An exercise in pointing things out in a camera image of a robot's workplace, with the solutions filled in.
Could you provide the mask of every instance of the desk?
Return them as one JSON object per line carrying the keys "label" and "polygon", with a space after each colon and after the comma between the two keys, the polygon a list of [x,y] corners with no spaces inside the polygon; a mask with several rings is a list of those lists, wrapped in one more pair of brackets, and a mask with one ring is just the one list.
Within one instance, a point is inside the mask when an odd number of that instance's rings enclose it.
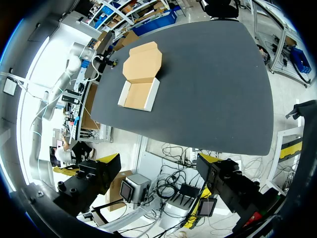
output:
{"label": "desk", "polygon": [[[155,41],[162,52],[158,93],[151,112],[117,105],[129,50]],[[112,55],[92,119],[177,145],[250,155],[269,153],[273,102],[263,59],[240,22],[206,21],[143,37]]]}

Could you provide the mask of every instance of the white shirt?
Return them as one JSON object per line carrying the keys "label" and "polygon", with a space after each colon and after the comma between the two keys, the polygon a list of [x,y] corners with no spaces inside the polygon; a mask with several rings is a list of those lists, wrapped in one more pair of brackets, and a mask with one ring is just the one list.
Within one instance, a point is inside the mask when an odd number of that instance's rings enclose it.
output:
{"label": "white shirt", "polygon": [[72,161],[71,159],[71,151],[70,150],[64,150],[64,147],[58,147],[55,151],[55,157],[57,160],[61,162],[66,162],[70,164],[74,164],[76,161]]}

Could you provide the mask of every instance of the chair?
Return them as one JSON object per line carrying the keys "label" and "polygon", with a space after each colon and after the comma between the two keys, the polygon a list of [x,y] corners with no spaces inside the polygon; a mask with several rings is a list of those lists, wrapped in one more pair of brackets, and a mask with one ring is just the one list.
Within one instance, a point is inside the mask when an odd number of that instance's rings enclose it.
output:
{"label": "chair", "polygon": [[234,0],[236,6],[231,6],[231,0],[206,0],[207,5],[204,7],[202,0],[196,0],[199,2],[203,11],[210,17],[218,17],[218,19],[230,20],[228,18],[237,18],[239,16],[238,0]]}

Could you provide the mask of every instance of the bolt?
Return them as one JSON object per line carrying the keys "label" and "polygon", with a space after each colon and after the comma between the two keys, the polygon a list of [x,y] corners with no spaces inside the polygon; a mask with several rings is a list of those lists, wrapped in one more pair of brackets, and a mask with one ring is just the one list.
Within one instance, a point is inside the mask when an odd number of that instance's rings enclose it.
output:
{"label": "bolt", "polygon": [[77,191],[76,188],[71,188],[71,189],[69,190],[69,192],[70,192],[70,194],[71,194],[72,196],[76,196],[77,193],[78,193],[78,191]]}
{"label": "bolt", "polygon": [[59,181],[57,183],[57,186],[58,186],[58,190],[60,190],[60,191],[65,191],[66,190],[66,186],[65,186],[64,182],[62,182],[62,181]]}
{"label": "bolt", "polygon": [[44,193],[42,191],[38,191],[37,197],[43,197]]}
{"label": "bolt", "polygon": [[30,198],[29,198],[29,204],[33,204],[33,203],[35,203],[35,202],[36,202],[35,198],[33,198],[33,197],[30,197]]}
{"label": "bolt", "polygon": [[83,175],[84,175],[84,173],[82,173],[80,170],[77,170],[77,171],[76,171],[76,177],[82,178]]}

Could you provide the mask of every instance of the small screen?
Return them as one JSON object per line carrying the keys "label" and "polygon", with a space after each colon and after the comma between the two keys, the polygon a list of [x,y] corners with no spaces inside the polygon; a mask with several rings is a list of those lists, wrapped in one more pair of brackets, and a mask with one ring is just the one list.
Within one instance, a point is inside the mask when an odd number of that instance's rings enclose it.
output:
{"label": "small screen", "polygon": [[123,182],[120,194],[125,200],[127,201],[130,200],[131,191],[132,191],[132,188],[130,188],[125,182]]}
{"label": "small screen", "polygon": [[198,213],[199,216],[210,216],[214,206],[214,201],[203,201],[201,209]]}

